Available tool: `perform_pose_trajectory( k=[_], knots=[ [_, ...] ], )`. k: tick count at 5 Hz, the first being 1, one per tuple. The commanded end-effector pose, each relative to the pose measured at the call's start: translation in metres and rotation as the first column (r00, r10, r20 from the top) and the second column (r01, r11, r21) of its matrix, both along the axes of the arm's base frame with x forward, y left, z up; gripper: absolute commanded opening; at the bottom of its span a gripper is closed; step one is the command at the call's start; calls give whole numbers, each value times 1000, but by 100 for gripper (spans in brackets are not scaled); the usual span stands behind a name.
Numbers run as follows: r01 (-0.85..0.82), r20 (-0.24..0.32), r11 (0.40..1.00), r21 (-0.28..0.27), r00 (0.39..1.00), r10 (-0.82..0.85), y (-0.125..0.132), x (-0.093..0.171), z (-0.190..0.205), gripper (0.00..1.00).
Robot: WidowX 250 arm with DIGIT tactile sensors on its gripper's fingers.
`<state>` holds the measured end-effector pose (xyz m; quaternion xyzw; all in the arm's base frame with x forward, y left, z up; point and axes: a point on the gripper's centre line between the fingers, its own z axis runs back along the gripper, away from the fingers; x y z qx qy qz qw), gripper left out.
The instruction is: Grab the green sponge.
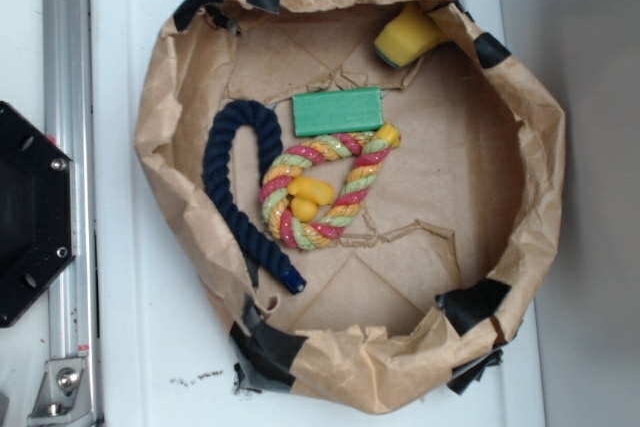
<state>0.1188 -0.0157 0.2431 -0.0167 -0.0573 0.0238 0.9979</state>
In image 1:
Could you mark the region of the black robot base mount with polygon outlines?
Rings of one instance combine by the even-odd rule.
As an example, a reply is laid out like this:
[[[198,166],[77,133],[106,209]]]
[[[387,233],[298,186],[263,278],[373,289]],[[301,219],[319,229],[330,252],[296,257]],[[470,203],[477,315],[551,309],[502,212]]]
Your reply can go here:
[[[1,326],[13,326],[75,258],[73,161],[1,104]]]

